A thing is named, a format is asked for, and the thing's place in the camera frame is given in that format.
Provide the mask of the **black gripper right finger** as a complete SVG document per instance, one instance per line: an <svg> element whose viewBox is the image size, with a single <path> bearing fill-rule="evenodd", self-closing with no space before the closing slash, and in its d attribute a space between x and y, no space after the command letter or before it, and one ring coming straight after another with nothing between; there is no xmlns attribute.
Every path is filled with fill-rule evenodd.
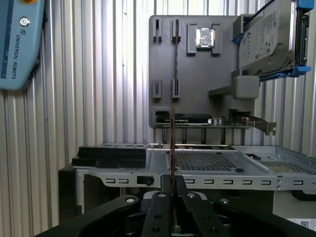
<svg viewBox="0 0 316 237"><path fill-rule="evenodd" d="M255 206L225 198L209 202L191 196L184 178L176 176L176 193L200 237L314 237L315 231L265 212Z"/></svg>

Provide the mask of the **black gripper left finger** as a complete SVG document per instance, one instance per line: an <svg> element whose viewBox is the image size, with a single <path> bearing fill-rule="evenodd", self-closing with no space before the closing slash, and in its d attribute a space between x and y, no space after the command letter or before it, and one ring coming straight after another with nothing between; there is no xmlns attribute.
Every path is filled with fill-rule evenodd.
<svg viewBox="0 0 316 237"><path fill-rule="evenodd" d="M160 177L151 198L124 195L43 233L41 237L169 237L171 177Z"/></svg>

